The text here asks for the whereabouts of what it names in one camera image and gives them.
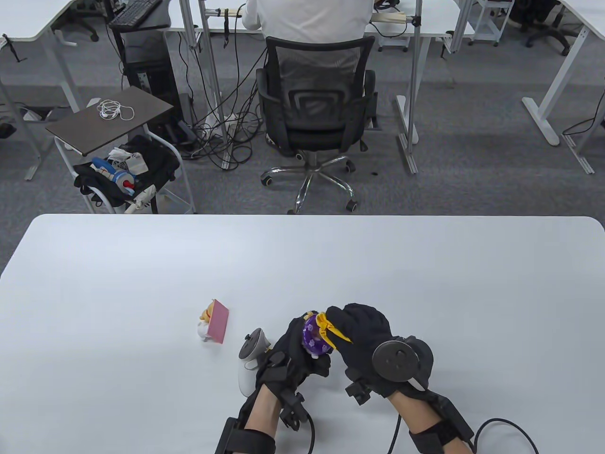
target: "white shirt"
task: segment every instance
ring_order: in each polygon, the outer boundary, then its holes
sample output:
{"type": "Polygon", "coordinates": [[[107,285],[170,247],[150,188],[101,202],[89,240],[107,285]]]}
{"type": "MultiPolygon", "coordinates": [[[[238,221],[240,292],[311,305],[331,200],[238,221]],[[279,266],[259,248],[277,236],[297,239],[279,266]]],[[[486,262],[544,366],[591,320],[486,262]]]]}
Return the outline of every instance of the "white shirt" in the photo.
{"type": "Polygon", "coordinates": [[[247,0],[241,23],[265,37],[326,44],[364,37],[374,0],[247,0]]]}

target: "office chair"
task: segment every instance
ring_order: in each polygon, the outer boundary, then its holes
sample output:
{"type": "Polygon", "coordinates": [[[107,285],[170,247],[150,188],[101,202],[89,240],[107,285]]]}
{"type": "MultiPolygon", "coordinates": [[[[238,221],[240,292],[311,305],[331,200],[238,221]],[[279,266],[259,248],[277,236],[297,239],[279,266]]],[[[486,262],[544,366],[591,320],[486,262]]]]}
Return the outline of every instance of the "office chair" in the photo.
{"type": "Polygon", "coordinates": [[[351,145],[361,142],[368,106],[374,96],[376,74],[365,69],[374,37],[335,44],[304,44],[268,37],[267,64],[257,70],[258,98],[267,134],[284,154],[304,161],[300,166],[274,167],[261,175],[269,186],[273,176],[303,173],[294,209],[303,207],[309,186],[320,176],[348,192],[347,210],[357,208],[355,192],[325,169],[344,163],[348,172],[355,165],[343,155],[351,145]],[[338,150],[339,156],[325,162],[318,151],[338,150]]]}
{"type": "Polygon", "coordinates": [[[567,36],[577,38],[578,33],[559,28],[565,14],[565,7],[561,7],[561,10],[558,12],[552,25],[544,24],[544,21],[552,9],[560,4],[561,2],[558,0],[522,0],[515,4],[518,8],[517,16],[519,18],[513,18],[513,20],[521,23],[521,31],[527,31],[530,27],[537,28],[538,30],[528,38],[525,43],[526,47],[533,47],[534,41],[537,39],[550,36],[560,42],[563,46],[561,55],[567,56],[567,54],[569,54],[571,44],[567,40],[567,36]]]}
{"type": "Polygon", "coordinates": [[[67,24],[77,24],[80,27],[88,30],[90,34],[90,40],[93,42],[97,42],[99,40],[99,35],[97,31],[94,29],[92,25],[87,23],[85,18],[104,18],[105,14],[96,9],[88,9],[83,6],[83,2],[78,3],[77,6],[68,8],[63,15],[55,21],[52,25],[52,30],[60,30],[67,24]]]}

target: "computer tower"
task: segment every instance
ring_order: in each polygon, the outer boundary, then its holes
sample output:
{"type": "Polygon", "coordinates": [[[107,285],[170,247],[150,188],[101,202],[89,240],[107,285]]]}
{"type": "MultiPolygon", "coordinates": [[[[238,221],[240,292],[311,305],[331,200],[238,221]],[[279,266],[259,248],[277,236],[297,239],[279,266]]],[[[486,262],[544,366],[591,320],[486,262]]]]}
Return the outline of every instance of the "computer tower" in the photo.
{"type": "Polygon", "coordinates": [[[179,93],[168,46],[158,30],[122,34],[124,41],[124,75],[132,87],[140,88],[174,108],[148,125],[159,136],[174,145],[195,141],[186,126],[192,124],[191,99],[179,93]]]}

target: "black bag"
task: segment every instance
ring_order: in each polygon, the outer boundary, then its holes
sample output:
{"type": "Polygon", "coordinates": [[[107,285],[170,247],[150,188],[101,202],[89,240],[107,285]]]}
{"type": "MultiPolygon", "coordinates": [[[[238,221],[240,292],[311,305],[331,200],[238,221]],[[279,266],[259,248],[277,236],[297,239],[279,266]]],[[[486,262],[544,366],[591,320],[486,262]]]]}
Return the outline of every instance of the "black bag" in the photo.
{"type": "MultiPolygon", "coordinates": [[[[149,168],[147,172],[137,175],[134,195],[130,196],[122,192],[114,182],[92,169],[90,162],[74,166],[74,170],[78,173],[74,186],[79,188],[83,195],[92,194],[90,188],[98,189],[115,208],[124,205],[127,200],[132,201],[151,185],[155,185],[156,190],[159,191],[166,183],[174,181],[174,173],[179,168],[179,163],[177,157],[167,147],[145,136],[136,136],[120,148],[129,153],[140,153],[149,168]]],[[[101,203],[101,199],[96,194],[93,195],[93,201],[101,203]]]]}

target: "black glove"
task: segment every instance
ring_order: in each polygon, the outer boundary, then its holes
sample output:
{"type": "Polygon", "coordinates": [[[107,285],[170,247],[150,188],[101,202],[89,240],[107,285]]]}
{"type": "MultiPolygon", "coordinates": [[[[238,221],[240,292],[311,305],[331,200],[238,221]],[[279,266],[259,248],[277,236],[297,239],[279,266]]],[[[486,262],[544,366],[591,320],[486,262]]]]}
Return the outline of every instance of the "black glove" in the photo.
{"type": "Polygon", "coordinates": [[[257,389],[265,384],[280,399],[284,390],[295,392],[312,373],[328,376],[330,355],[321,355],[314,360],[303,348],[303,327],[307,315],[292,320],[273,348],[258,358],[257,389]]]}
{"type": "Polygon", "coordinates": [[[385,380],[372,365],[374,350],[383,342],[394,339],[386,317],[377,309],[363,304],[347,304],[344,309],[330,307],[325,317],[351,342],[331,331],[327,336],[342,355],[347,367],[358,371],[370,387],[383,397],[389,397],[401,387],[401,383],[385,380]]]}

